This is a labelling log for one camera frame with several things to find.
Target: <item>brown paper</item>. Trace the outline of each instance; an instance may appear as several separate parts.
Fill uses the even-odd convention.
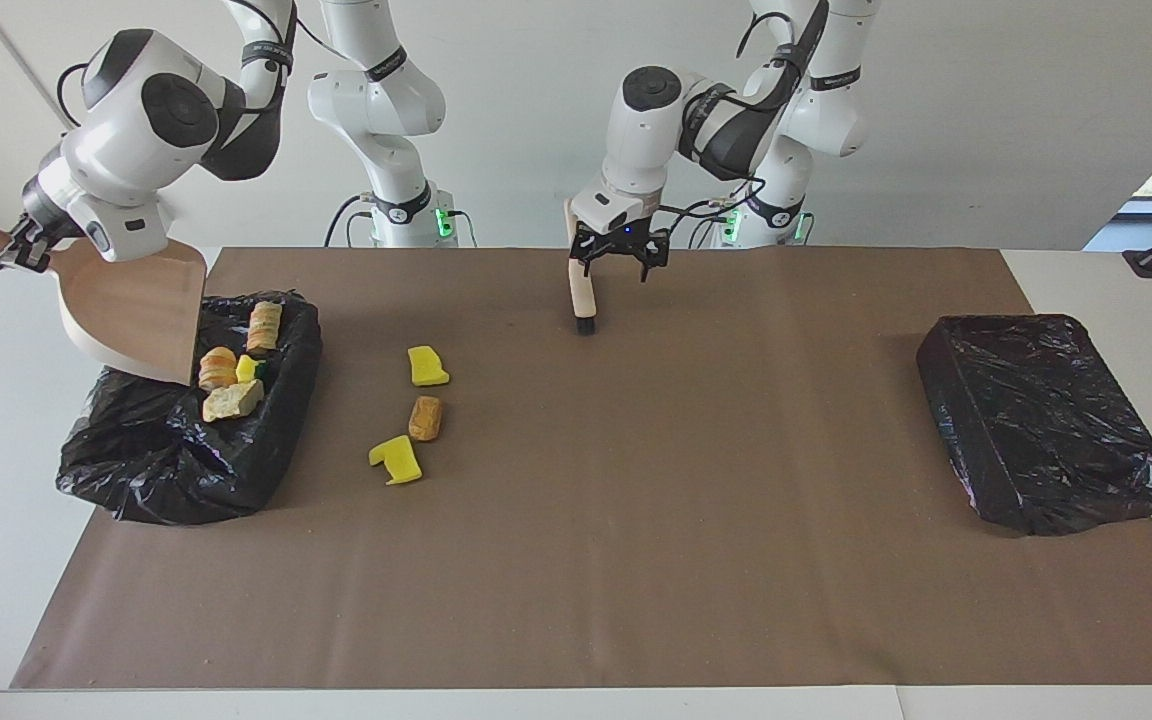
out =
[[[993,251],[227,250],[297,288],[319,387],[268,510],[96,514],[14,687],[1152,684],[1152,521],[1021,538],[948,465],[914,355],[1026,313]],[[452,373],[425,479],[385,487],[406,348]]]

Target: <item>table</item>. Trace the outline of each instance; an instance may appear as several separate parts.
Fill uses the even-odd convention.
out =
[[[1152,282],[1115,255],[1005,252],[1039,313],[1069,313],[1089,327],[1152,430]],[[6,688],[70,551],[86,506],[47,483],[97,365],[60,332],[50,282],[0,273],[0,689]],[[46,378],[36,386],[23,377]],[[287,710],[410,717],[547,714],[700,717],[1087,717],[1152,714],[1152,688],[788,688],[715,691],[0,694],[0,717],[74,710],[214,715],[218,708],[282,717]]]

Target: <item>black plastic bag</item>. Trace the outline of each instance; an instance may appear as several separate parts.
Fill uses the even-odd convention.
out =
[[[1152,515],[1152,437],[1078,320],[941,318],[918,366],[980,518],[1061,536]]]
[[[283,319],[255,414],[204,423],[204,391],[106,367],[61,448],[56,488],[141,523],[197,525],[262,509],[287,473],[314,393],[319,311],[294,291],[206,297],[195,348],[196,374],[212,347],[240,355],[263,300],[282,305]]]

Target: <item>wooden dustpan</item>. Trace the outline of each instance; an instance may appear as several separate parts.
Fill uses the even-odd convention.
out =
[[[12,242],[0,232],[0,252]],[[207,265],[192,247],[169,241],[157,255],[106,263],[79,240],[51,252],[65,333],[79,350],[127,373],[189,384],[198,304]]]

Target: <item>food item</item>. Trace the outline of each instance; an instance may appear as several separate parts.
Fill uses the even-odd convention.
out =
[[[420,478],[420,465],[416,462],[416,450],[412,448],[410,437],[399,435],[387,442],[382,442],[371,448],[367,454],[367,462],[371,465],[385,464],[385,470],[389,473],[387,486],[401,486]]]
[[[236,373],[237,359],[228,347],[212,347],[198,361],[198,387],[206,392],[229,387],[238,381]]]
[[[238,382],[214,389],[207,400],[202,401],[202,420],[212,423],[245,418],[262,400],[265,400],[265,382],[262,381]]]
[[[238,365],[234,369],[234,374],[238,376],[238,382],[251,382],[255,379],[264,379],[259,361],[252,359],[251,355],[238,357]]]
[[[264,357],[278,348],[278,325],[283,321],[283,306],[275,302],[257,302],[247,325],[247,354]]]
[[[412,364],[412,385],[416,387],[444,386],[452,376],[444,370],[444,359],[427,344],[408,348],[407,358]]]
[[[407,433],[415,441],[433,442],[444,427],[444,402],[439,397],[422,395],[412,407],[411,419],[407,422]]]

